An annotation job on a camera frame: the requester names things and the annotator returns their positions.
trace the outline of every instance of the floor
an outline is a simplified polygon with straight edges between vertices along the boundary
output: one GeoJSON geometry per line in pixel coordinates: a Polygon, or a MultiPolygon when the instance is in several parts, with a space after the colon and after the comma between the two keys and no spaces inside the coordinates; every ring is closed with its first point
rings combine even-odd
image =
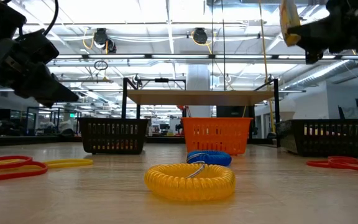
{"type": "Polygon", "coordinates": [[[94,165],[0,181],[0,224],[358,223],[357,171],[308,167],[307,158],[271,147],[234,157],[234,195],[205,203],[171,202],[144,185],[150,166],[185,161],[181,144],[148,144],[140,156],[93,156],[81,143],[0,147],[0,156],[13,154],[94,165]]]}

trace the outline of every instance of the black basket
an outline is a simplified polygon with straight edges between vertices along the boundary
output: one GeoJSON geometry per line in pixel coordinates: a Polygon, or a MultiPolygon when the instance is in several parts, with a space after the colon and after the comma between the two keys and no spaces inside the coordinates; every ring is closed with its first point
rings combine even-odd
{"type": "Polygon", "coordinates": [[[85,152],[140,154],[148,119],[79,118],[85,152]]]}
{"type": "Polygon", "coordinates": [[[276,124],[282,147],[301,156],[358,157],[358,119],[295,119],[276,124]]]}

